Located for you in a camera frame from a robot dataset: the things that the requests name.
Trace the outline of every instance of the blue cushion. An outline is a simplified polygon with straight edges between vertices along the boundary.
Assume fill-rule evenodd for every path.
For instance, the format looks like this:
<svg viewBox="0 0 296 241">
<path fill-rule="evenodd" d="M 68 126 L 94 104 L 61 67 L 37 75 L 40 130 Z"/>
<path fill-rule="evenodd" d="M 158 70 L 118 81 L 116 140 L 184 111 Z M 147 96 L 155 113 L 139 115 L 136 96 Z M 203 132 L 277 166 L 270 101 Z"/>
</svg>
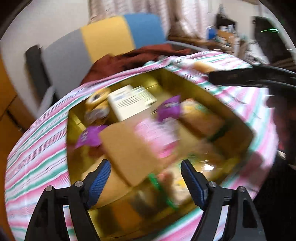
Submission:
<svg viewBox="0 0 296 241">
<path fill-rule="evenodd" d="M 124 15 L 136 48 L 146 45 L 163 44 L 166 39 L 160 19 L 157 15 L 147 13 L 134 13 Z"/>
</svg>

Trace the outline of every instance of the purple packet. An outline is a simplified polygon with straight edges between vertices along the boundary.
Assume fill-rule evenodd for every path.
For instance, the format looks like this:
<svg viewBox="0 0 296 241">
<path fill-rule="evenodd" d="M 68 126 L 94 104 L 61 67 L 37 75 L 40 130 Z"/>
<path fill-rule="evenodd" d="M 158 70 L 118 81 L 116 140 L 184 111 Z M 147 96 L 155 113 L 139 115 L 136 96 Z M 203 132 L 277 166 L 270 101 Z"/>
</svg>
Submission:
<svg viewBox="0 0 296 241">
<path fill-rule="evenodd" d="M 163 121 L 169 117 L 174 119 L 178 119 L 180 117 L 180 97 L 180 95 L 176 95 L 172 98 L 169 98 L 157 108 L 158 121 Z"/>
<path fill-rule="evenodd" d="M 79 136 L 75 148 L 86 146 L 99 146 L 102 144 L 99 133 L 104 130 L 107 125 L 89 126 Z"/>
</svg>

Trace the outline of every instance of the striped fabric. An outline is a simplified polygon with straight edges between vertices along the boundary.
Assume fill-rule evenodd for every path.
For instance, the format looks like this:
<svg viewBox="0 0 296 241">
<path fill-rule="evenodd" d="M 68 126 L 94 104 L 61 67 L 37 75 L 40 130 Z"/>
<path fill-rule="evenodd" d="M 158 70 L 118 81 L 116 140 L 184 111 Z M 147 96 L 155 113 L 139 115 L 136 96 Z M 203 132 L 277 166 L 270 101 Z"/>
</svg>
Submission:
<svg viewBox="0 0 296 241">
<path fill-rule="evenodd" d="M 166 68 L 206 89 L 227 104 L 252 128 L 255 138 L 249 148 L 247 164 L 239 173 L 224 181 L 222 186 L 236 189 L 243 185 L 252 198 L 256 196 L 273 164 L 278 145 L 271 110 L 265 107 L 268 90 L 248 87 L 218 88 L 207 81 L 206 75 L 170 65 L 174 58 L 169 57 L 100 81 L 86 83 L 63 97 L 27 130 L 8 156 L 5 177 L 8 222 L 16 240 L 24 240 L 30 217 L 44 188 L 48 185 L 55 188 L 70 186 L 66 156 L 66 127 L 70 108 L 86 99 L 95 90 L 157 68 Z M 203 59 L 228 68 L 249 66 L 232 55 L 212 51 L 184 58 Z M 67 206 L 64 213 L 70 239 L 77 240 Z M 201 213 L 199 208 L 195 209 L 159 233 L 154 240 L 190 240 Z M 222 235 L 225 217 L 226 210 L 223 209 L 217 238 Z"/>
</svg>

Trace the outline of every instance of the pink package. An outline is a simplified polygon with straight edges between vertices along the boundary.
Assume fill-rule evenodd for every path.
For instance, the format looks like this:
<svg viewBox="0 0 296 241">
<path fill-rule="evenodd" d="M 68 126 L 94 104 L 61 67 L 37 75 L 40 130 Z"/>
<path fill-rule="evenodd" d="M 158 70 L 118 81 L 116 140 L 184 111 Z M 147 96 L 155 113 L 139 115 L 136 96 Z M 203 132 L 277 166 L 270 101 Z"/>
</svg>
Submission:
<svg viewBox="0 0 296 241">
<path fill-rule="evenodd" d="M 157 107 L 157 120 L 163 121 L 166 118 L 179 119 L 181 113 L 180 95 L 176 95 L 164 101 Z"/>
<path fill-rule="evenodd" d="M 144 119 L 136 125 L 135 131 L 159 158 L 169 156 L 177 145 L 178 140 L 174 134 L 151 118 Z"/>
<path fill-rule="evenodd" d="M 79 136 L 75 148 L 86 146 L 100 146 L 102 141 L 99 133 L 104 130 L 107 125 L 89 126 Z"/>
</svg>

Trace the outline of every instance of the brown cloth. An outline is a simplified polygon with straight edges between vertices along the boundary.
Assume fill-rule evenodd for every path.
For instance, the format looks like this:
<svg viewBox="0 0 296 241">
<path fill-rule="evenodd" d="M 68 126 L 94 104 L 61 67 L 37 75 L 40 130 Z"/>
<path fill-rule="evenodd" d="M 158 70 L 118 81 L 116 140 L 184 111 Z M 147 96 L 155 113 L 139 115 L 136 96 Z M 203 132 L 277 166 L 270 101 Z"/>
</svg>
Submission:
<svg viewBox="0 0 296 241">
<path fill-rule="evenodd" d="M 150 60 L 157 61 L 161 55 L 184 56 L 188 54 L 191 54 L 191 49 L 176 51 L 170 44 L 148 45 L 117 56 L 107 54 L 92 65 L 81 85 L 128 69 L 141 67 Z"/>
</svg>

